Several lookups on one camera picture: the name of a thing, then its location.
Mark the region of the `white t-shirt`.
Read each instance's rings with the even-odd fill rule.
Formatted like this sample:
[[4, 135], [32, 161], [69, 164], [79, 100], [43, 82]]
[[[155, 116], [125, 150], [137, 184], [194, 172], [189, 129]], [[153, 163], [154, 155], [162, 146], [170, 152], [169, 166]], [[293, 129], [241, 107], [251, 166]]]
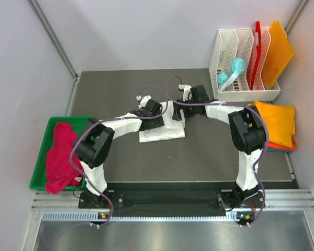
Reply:
[[139, 142], [147, 143], [154, 141], [184, 138], [185, 137], [184, 113], [181, 110], [180, 113], [182, 119], [180, 121], [176, 121], [172, 119], [173, 112], [174, 112], [173, 102], [168, 101], [168, 108], [162, 116], [164, 126], [139, 132]]

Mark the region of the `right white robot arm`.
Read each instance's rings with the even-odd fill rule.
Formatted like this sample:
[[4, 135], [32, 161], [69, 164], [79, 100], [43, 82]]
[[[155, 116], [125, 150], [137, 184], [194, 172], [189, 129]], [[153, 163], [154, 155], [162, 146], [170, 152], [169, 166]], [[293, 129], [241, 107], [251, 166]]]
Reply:
[[263, 122], [254, 110], [210, 100], [203, 85], [192, 87], [179, 84], [178, 90], [183, 97], [173, 102], [172, 119], [202, 115], [229, 125], [233, 145], [239, 153], [238, 175], [232, 191], [227, 195], [218, 195], [218, 201], [222, 208], [227, 207], [229, 211], [235, 207], [246, 207], [259, 192], [258, 159], [266, 143]]

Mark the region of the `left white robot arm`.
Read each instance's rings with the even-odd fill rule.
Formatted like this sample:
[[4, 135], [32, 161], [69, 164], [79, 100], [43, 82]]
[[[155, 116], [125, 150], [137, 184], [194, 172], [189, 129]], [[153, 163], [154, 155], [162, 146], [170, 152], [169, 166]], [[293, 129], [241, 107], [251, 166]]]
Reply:
[[164, 126], [162, 104], [146, 97], [145, 105], [113, 119], [88, 119], [75, 142], [75, 154], [83, 167], [86, 180], [86, 195], [96, 207], [108, 202], [104, 192], [107, 183], [103, 164], [109, 154], [112, 141], [128, 133], [152, 130]]

